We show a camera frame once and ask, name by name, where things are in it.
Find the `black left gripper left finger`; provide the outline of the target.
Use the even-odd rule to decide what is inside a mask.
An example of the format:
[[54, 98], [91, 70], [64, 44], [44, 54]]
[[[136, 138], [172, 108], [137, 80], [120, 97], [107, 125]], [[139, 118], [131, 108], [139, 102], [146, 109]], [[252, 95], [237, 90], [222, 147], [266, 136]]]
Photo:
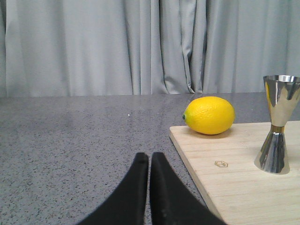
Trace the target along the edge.
[[121, 183], [80, 225], [143, 225], [149, 159], [137, 153]]

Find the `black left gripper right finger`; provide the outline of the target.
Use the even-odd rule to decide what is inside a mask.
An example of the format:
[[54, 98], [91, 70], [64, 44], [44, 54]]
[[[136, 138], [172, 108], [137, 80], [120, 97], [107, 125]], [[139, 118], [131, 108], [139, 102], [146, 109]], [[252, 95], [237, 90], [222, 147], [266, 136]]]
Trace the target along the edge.
[[152, 155], [150, 208], [154, 225], [224, 225], [186, 188], [162, 152]]

